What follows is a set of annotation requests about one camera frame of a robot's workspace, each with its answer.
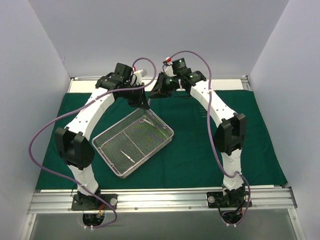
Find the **metal forceps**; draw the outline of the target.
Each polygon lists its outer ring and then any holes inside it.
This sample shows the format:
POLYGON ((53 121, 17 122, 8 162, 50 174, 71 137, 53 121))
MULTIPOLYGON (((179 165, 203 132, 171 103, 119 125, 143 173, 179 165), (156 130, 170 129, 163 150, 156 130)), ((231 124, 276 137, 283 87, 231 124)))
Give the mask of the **metal forceps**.
POLYGON ((126 154, 124 151, 120 150, 120 152, 121 152, 126 158, 128 158, 132 163, 135 163, 135 161, 134 161, 128 154, 126 154))

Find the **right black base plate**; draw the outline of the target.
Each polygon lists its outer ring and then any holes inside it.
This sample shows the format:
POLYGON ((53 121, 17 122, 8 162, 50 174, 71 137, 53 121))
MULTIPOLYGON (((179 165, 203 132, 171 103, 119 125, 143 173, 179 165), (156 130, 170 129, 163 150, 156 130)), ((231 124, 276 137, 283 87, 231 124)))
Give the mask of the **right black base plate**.
POLYGON ((238 208, 246 207, 249 192, 245 191, 209 191, 206 193, 209 208, 238 208))

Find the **surgical scissors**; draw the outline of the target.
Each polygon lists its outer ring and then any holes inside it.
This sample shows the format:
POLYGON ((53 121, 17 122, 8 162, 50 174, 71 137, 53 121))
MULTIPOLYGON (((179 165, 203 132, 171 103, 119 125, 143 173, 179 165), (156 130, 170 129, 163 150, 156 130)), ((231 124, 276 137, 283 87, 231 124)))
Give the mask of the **surgical scissors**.
POLYGON ((165 126, 161 126, 161 125, 159 125, 159 124, 153 123, 153 122, 150 121, 148 118, 142 118, 142 117, 141 117, 141 118, 139 119, 139 122, 140 122, 140 123, 147 123, 147 124, 149 124, 149 125, 157 128, 157 129, 165 129, 165 128, 166 128, 165 126))

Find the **aluminium rail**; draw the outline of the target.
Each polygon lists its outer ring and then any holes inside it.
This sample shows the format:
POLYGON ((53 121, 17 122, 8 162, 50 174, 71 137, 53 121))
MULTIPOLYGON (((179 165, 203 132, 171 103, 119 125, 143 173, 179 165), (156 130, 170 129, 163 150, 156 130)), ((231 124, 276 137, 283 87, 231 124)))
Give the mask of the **aluminium rail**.
POLYGON ((252 91, 249 82, 249 77, 247 75, 243 75, 240 80, 244 90, 252 91))
MULTIPOLYGON (((117 195, 116 212, 189 212, 208 211, 208 192, 218 192, 218 187, 173 189, 115 189, 105 194, 117 195)), ((265 185, 251 188, 251 210, 295 209, 297 204, 290 188, 265 185)), ((32 196, 29 214, 71 214, 71 191, 43 190, 32 196)))

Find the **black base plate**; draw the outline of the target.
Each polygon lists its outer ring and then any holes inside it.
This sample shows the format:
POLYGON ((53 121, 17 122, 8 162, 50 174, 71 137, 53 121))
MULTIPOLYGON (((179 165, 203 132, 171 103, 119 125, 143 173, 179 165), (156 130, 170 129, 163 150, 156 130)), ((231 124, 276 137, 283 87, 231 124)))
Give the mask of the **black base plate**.
POLYGON ((245 191, 209 191, 206 193, 209 208, 238 208, 246 207, 249 192, 245 191))
POLYGON ((92 195, 83 195, 82 193, 76 193, 72 196, 72 211, 93 211, 93 210, 111 210, 117 208, 118 195, 115 193, 102 193, 98 196, 107 204, 102 202, 100 199, 92 195))

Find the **aluminium right side rail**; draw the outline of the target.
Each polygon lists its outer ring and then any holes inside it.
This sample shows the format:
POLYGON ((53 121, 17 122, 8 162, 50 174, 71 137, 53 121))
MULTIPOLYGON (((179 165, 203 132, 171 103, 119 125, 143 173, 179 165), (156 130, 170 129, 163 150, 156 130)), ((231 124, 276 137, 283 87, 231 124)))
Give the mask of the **aluminium right side rail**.
POLYGON ((244 90, 252 91, 249 82, 249 77, 247 75, 243 75, 240 80, 244 90))

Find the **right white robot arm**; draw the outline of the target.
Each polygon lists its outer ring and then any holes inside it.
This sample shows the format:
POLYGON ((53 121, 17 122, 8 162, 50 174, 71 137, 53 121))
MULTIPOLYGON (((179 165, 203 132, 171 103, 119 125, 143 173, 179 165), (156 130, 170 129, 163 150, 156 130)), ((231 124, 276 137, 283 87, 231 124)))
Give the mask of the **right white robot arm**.
POLYGON ((247 119, 243 113, 236 113, 216 94, 200 71, 187 67, 184 58, 172 60, 167 57, 163 71, 149 93, 149 98, 169 98, 177 90, 184 90, 196 99, 206 110, 209 120, 217 129, 209 138, 214 151, 221 153, 217 164, 224 174, 223 186, 228 189, 222 193, 223 203, 234 206, 240 201, 237 189, 244 184, 241 170, 241 152, 246 135, 247 119))

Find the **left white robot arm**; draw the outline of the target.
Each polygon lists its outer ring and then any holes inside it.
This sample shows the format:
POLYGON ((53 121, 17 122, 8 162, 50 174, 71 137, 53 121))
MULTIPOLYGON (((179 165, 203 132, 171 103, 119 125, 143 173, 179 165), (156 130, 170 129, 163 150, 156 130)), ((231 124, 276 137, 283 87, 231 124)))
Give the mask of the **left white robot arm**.
POLYGON ((77 194, 83 197, 83 204, 90 210, 97 209, 101 203, 101 197, 97 194, 99 184, 92 169, 95 151, 90 144, 91 134, 102 115, 118 98, 126 99, 131 107, 150 108, 142 82, 146 75, 145 69, 136 70, 117 63, 113 72, 96 82, 86 102, 87 107, 64 128, 59 127, 55 131, 58 154, 78 182, 77 194))

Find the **metal mesh instrument tray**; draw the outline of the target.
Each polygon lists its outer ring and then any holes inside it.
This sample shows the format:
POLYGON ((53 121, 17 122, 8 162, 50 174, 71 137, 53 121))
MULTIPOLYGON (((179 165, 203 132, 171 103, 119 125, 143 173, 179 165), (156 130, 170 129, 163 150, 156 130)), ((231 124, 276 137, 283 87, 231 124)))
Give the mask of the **metal mesh instrument tray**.
POLYGON ((138 108, 95 136, 92 145, 113 173, 124 179, 170 143, 173 136, 174 130, 155 112, 138 108), (140 118, 148 118, 165 129, 140 123, 140 118), (135 163, 125 157, 121 150, 135 163))

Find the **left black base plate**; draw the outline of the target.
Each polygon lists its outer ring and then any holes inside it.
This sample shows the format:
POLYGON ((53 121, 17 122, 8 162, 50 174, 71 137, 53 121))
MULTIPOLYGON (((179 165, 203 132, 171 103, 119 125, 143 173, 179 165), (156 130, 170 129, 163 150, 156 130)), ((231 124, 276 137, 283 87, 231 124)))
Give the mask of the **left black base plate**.
POLYGON ((117 208, 118 195, 115 193, 102 193, 98 196, 107 204, 102 202, 100 199, 92 195, 83 195, 82 193, 76 193, 72 196, 72 211, 93 211, 93 210, 111 210, 117 208))

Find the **aluminium front rail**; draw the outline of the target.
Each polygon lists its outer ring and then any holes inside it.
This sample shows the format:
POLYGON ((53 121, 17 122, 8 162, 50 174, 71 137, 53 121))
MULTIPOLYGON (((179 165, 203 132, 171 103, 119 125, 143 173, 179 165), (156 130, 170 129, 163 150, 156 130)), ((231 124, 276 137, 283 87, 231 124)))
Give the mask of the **aluminium front rail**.
MULTIPOLYGON (((218 192, 218 187, 173 189, 115 189, 105 194, 117 195, 116 212, 189 212, 208 211, 208 192, 218 192)), ((251 188, 251 210, 295 209, 297 204, 290 188, 265 185, 251 188)), ((32 196, 29 214, 71 214, 71 191, 43 190, 32 196)))

